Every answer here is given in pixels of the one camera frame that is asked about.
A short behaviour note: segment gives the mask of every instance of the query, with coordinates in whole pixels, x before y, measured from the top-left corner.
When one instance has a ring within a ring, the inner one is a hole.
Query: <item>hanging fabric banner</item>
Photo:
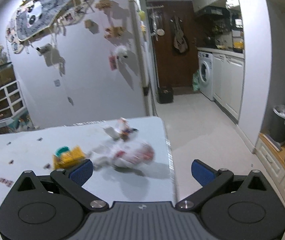
[[[26,41],[35,34],[51,26],[60,11],[71,0],[34,0],[25,11],[18,12],[16,18],[17,37]]]

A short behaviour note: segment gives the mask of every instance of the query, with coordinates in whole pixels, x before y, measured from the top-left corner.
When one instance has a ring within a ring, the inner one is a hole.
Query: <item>green bag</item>
[[[197,72],[193,73],[192,75],[192,89],[194,91],[199,90],[199,70],[197,70]]]

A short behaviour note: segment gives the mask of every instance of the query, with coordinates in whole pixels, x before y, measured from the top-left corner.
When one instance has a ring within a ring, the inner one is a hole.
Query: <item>trash can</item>
[[[172,102],[173,102],[172,87],[159,87],[158,88],[158,103],[169,104]]]
[[[270,126],[270,136],[278,143],[285,141],[285,106],[279,105],[273,108],[274,114]]]

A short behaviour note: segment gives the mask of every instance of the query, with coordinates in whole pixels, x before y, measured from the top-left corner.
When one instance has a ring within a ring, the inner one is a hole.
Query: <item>range hood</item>
[[[216,6],[206,6],[196,12],[196,17],[211,16],[214,18],[229,18],[229,11],[226,8]]]

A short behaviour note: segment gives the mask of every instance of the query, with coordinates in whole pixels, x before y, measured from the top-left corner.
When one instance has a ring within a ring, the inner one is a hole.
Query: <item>gray gripper base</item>
[[[193,213],[171,202],[114,202],[106,212],[91,214],[70,240],[217,240]]]

